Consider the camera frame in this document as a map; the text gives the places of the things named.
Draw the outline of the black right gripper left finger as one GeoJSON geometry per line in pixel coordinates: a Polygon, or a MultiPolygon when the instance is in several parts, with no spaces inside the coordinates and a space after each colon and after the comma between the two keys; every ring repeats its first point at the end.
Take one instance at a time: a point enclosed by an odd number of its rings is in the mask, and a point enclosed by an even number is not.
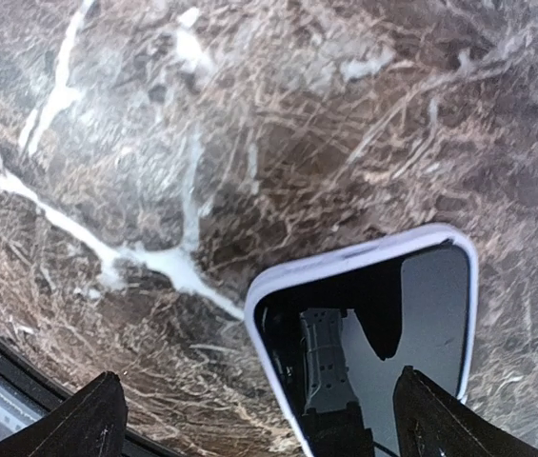
{"type": "Polygon", "coordinates": [[[49,415],[0,441],[0,457],[120,456],[127,419],[120,379],[106,371],[49,415]]]}

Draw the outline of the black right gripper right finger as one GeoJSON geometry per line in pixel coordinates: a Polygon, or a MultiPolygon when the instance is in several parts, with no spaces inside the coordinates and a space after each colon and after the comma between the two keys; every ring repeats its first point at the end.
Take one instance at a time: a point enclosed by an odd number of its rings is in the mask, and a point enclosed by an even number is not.
{"type": "Polygon", "coordinates": [[[484,420],[411,366],[396,382],[393,409],[402,456],[538,456],[538,448],[484,420]]]}

